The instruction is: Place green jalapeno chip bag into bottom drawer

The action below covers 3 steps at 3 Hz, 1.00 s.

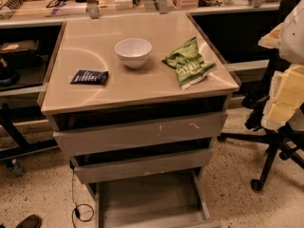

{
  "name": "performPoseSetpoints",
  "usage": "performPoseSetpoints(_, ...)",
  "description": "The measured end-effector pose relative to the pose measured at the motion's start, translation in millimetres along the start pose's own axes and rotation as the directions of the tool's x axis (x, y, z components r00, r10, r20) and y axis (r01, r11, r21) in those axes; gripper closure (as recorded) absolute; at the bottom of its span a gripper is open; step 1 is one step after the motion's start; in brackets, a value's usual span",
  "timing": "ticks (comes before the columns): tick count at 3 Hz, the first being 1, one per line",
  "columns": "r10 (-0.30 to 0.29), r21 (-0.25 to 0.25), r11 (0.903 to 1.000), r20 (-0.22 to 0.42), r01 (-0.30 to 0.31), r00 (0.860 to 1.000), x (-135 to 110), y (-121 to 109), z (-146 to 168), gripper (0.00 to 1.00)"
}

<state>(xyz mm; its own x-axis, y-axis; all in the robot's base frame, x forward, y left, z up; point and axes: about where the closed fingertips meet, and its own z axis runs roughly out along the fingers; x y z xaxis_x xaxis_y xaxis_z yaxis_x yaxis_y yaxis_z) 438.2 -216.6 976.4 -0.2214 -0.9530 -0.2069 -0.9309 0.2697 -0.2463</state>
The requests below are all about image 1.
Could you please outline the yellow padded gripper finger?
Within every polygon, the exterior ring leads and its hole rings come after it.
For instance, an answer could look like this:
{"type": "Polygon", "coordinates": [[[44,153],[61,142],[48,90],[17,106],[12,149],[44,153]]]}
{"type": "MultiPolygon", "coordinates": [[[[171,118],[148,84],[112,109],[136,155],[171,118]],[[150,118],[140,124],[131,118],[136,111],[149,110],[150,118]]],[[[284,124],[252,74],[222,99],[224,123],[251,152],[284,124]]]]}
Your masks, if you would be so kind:
{"type": "Polygon", "coordinates": [[[279,38],[280,38],[280,32],[281,32],[282,26],[283,26],[282,23],[277,25],[268,34],[262,36],[259,39],[257,44],[263,48],[279,49],[279,38]]]}
{"type": "Polygon", "coordinates": [[[276,71],[269,93],[261,124],[264,128],[277,131],[304,103],[304,66],[291,64],[284,72],[276,71]]]}

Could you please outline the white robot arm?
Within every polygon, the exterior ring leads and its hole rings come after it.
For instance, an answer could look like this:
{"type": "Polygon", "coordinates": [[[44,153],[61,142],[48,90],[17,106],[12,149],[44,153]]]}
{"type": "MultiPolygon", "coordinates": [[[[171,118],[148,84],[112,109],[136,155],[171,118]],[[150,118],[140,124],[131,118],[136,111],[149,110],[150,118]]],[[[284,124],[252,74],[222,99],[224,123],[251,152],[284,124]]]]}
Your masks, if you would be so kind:
{"type": "Polygon", "coordinates": [[[304,0],[258,44],[277,48],[279,57],[291,64],[283,73],[274,74],[271,96],[263,110],[262,126],[278,130],[304,103],[304,0]]]}

